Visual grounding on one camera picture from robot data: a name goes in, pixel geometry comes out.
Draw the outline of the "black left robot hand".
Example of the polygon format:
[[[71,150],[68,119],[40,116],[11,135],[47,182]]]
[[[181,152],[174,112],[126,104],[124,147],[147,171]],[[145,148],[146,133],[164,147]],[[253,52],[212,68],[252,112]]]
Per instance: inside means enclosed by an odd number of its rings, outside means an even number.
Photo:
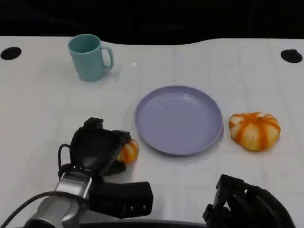
[[[103,119],[90,117],[74,134],[70,143],[71,164],[92,178],[126,171],[126,163],[118,160],[121,149],[131,141],[130,133],[106,130]]]

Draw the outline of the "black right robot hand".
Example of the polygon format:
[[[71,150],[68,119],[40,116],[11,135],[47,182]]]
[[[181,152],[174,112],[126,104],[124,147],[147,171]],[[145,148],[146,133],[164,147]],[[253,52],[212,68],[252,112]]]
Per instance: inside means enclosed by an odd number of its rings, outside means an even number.
[[[208,228],[294,228],[283,204],[269,191],[222,174],[203,218]]]

